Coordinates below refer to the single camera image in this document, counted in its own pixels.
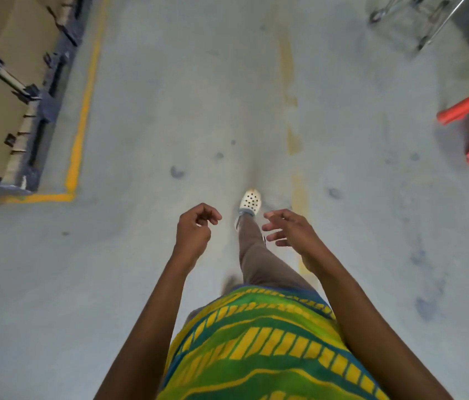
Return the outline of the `person's left hand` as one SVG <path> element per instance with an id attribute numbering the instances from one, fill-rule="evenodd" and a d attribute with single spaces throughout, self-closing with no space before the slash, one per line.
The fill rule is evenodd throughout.
<path id="1" fill-rule="evenodd" d="M 211 226 L 198 226 L 190 218 L 190 209 L 178 221 L 171 261 L 188 275 L 204 253 L 211 239 Z"/>

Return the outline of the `person's right hand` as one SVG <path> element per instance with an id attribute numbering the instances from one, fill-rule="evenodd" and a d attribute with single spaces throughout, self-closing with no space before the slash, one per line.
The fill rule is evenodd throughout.
<path id="1" fill-rule="evenodd" d="M 294 247 L 292 248 L 300 257 L 305 268 L 315 273 L 317 268 L 318 254 L 322 253 L 324 244 L 317 233 L 307 221 L 307 219 L 298 214 L 298 220 L 294 224 Z"/>

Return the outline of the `person's left forearm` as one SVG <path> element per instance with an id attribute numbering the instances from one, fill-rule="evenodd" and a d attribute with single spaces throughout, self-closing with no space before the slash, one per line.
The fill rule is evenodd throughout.
<path id="1" fill-rule="evenodd" d="M 173 254 L 93 400 L 155 400 L 180 308 L 197 258 Z"/>

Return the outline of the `person's right forearm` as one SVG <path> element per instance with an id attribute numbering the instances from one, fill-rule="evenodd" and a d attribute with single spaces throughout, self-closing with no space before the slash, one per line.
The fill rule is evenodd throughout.
<path id="1" fill-rule="evenodd" d="M 304 261 L 320 281 L 350 351 L 391 400 L 453 400 L 336 257 Z"/>

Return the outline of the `white perforated clog shoe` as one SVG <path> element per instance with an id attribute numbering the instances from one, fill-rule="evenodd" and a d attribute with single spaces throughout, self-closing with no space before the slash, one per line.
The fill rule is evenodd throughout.
<path id="1" fill-rule="evenodd" d="M 262 206 L 262 197 L 256 188 L 248 189 L 241 201 L 237 212 L 235 221 L 235 230 L 238 232 L 240 229 L 240 222 L 244 215 L 249 215 L 252 218 L 256 217 Z"/>

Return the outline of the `brown trousers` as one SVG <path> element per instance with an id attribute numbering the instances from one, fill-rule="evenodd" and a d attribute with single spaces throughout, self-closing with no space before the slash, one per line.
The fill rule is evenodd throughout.
<path id="1" fill-rule="evenodd" d="M 241 212 L 237 226 L 242 278 L 231 276 L 224 284 L 222 296 L 243 285 L 319 296 L 316 289 L 299 273 L 266 247 L 264 236 L 254 220 L 254 215 Z"/>

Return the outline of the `green yellow patterned shirt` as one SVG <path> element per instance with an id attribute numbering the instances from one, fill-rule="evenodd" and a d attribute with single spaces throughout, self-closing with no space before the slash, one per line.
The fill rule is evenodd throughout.
<path id="1" fill-rule="evenodd" d="M 318 295 L 243 286 L 171 343 L 158 400 L 390 400 Z"/>

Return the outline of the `grey metal cart frame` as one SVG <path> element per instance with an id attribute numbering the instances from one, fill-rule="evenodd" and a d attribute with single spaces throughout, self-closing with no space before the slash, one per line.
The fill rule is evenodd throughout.
<path id="1" fill-rule="evenodd" d="M 425 3 L 426 0 L 389 0 L 383 7 L 376 8 L 368 16 L 370 26 L 377 25 L 382 20 L 409 7 L 421 16 L 424 16 L 425 31 L 419 35 L 415 52 L 421 52 L 426 46 L 431 45 L 433 39 L 440 33 L 445 25 L 454 16 L 457 10 L 467 0 L 436 0 L 434 6 Z"/>

